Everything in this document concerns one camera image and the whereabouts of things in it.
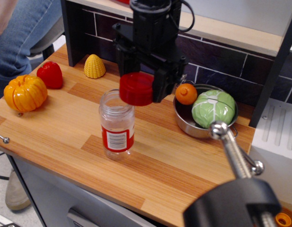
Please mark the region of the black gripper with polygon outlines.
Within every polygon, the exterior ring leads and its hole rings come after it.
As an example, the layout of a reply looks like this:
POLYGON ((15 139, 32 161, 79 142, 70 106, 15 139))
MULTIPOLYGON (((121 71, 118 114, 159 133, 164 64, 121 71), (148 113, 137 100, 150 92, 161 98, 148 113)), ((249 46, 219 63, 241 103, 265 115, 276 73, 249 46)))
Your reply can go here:
POLYGON ((133 40, 132 25, 116 23, 112 28, 116 33, 114 45, 120 76, 139 72, 142 64, 153 70, 153 102, 160 103, 181 81, 188 58, 177 47, 175 38, 148 50, 133 40))

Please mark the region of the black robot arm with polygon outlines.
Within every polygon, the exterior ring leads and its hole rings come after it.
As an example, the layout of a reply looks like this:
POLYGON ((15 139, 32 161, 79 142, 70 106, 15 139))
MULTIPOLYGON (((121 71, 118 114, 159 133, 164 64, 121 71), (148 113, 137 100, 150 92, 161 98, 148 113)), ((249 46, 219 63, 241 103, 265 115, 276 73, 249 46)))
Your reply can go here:
POLYGON ((176 45, 185 0, 132 0, 133 24, 114 24, 119 96, 127 104, 160 103, 180 83, 188 59, 176 45))

